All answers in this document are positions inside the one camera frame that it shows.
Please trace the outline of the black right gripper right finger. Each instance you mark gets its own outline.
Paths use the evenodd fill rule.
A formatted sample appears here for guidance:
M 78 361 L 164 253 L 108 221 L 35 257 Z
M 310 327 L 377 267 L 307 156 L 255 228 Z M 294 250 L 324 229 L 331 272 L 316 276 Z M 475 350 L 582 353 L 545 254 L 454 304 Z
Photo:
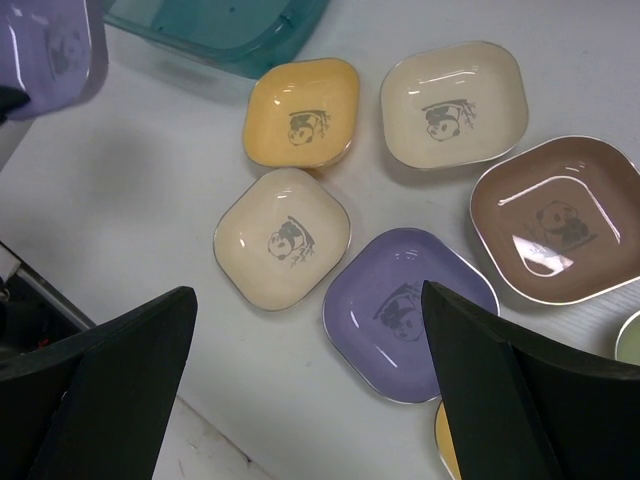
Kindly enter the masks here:
M 425 282 L 423 319 L 465 479 L 636 479 L 639 368 Z

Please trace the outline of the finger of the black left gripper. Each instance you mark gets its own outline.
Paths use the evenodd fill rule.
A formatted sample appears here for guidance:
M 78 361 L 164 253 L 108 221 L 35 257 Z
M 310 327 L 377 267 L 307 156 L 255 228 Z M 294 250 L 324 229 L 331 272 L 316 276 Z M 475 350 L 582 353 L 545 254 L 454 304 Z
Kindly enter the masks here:
M 0 86 L 0 125 L 3 125 L 8 115 L 28 104 L 30 101 L 29 95 L 21 89 L 1 85 Z

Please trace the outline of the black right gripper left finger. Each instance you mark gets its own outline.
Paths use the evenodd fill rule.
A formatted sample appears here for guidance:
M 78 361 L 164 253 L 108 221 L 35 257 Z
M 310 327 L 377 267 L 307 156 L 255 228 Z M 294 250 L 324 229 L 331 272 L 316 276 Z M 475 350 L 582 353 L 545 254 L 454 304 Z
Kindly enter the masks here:
M 181 286 L 2 361 L 2 478 L 151 478 L 197 309 Z

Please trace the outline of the small purple panda plate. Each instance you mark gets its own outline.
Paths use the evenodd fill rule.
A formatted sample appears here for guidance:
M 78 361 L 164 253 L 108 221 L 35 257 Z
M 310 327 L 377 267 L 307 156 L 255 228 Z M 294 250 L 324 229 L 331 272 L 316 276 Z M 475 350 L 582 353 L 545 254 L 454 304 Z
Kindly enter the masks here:
M 31 120 L 101 90 L 109 57 L 99 1 L 3 1 L 1 85 L 18 99 L 1 118 Z

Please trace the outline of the orange panda plate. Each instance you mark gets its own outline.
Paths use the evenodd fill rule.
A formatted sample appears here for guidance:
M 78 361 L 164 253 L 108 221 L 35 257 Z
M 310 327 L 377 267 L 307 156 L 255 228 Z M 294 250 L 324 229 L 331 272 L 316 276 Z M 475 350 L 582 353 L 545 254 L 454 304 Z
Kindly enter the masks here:
M 338 58 L 286 63 L 255 84 L 243 146 L 250 160 L 270 168 L 317 169 L 350 148 L 360 98 L 358 72 Z

